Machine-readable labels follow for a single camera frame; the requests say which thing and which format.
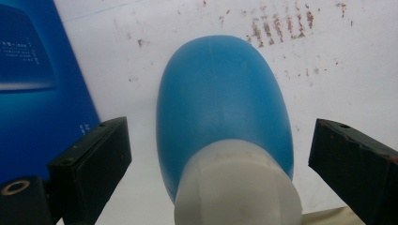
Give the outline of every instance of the screw hole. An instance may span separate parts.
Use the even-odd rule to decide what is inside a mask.
[[[15,181],[12,182],[11,184],[8,184],[6,187],[4,187],[1,190],[2,195],[14,195],[16,193],[19,193],[26,188],[28,188],[30,185],[30,182],[27,180],[20,180],[20,181]]]
[[[351,128],[351,127],[347,125],[340,125],[340,128]]]

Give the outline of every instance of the table surface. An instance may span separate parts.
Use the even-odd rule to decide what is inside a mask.
[[[163,70],[194,38],[232,35],[282,89],[303,213],[344,206],[308,167],[316,118],[398,149],[398,4],[393,0],[54,0],[102,121],[129,120],[132,163],[97,224],[174,224],[155,136]]]

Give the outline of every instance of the stain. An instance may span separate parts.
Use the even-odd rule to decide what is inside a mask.
[[[274,19],[274,28],[276,30],[276,33],[279,36],[279,39],[281,42],[283,42],[283,33],[282,33],[282,29],[281,29],[281,21],[279,20],[278,14],[275,14],[273,16]]]
[[[271,29],[269,28],[269,25],[267,22],[264,22],[264,31],[266,32],[266,35],[269,39],[268,44],[269,45],[275,44],[275,41],[272,39]]]
[[[246,41],[252,44],[252,38],[250,36],[246,36]]]
[[[342,18],[344,18],[345,11],[347,10],[347,5],[344,3],[339,3],[339,4],[336,4],[336,7],[339,7],[342,9]]]
[[[258,22],[258,19],[253,18],[253,22],[252,22],[253,36],[256,37],[258,42],[260,43],[258,45],[258,48],[262,48],[262,47],[264,47],[264,43],[261,38],[261,31],[260,31],[260,29],[258,29],[258,26],[257,26],[257,22]]]
[[[144,39],[138,39],[138,40],[137,40],[137,43],[138,43],[138,46],[140,46],[140,49],[141,49],[144,45],[147,45],[147,44],[149,44],[150,42],[147,41],[147,40],[144,40]]]
[[[220,22],[222,23],[222,26],[223,26],[223,20],[225,19],[225,17],[223,17],[223,16],[221,16],[220,18],[219,18],[219,20],[220,20]]]
[[[301,15],[298,15],[298,27],[299,27],[299,35],[298,35],[298,38],[304,38],[305,37],[305,35],[304,35],[304,26],[302,25],[302,22],[301,22]]]
[[[295,36],[293,35],[293,21],[291,16],[287,17],[287,29],[289,30],[290,37],[294,39]]]
[[[299,11],[299,3],[298,3],[298,0],[295,1],[295,7],[296,7],[296,11]]]
[[[310,26],[310,29],[313,29],[314,16],[313,16],[313,13],[311,13],[311,11],[307,12],[307,22],[308,22],[308,25]]]
[[[141,49],[141,47],[143,47],[144,41],[142,39],[138,39],[137,42],[138,42],[138,46],[140,46],[140,49]]]

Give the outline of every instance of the plastic bottle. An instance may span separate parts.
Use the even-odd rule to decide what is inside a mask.
[[[161,79],[157,141],[177,225],[300,224],[283,96],[247,42],[200,37],[178,49]]]

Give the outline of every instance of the blue box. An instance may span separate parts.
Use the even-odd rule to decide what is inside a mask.
[[[0,184],[46,164],[100,122],[52,0],[0,0]]]

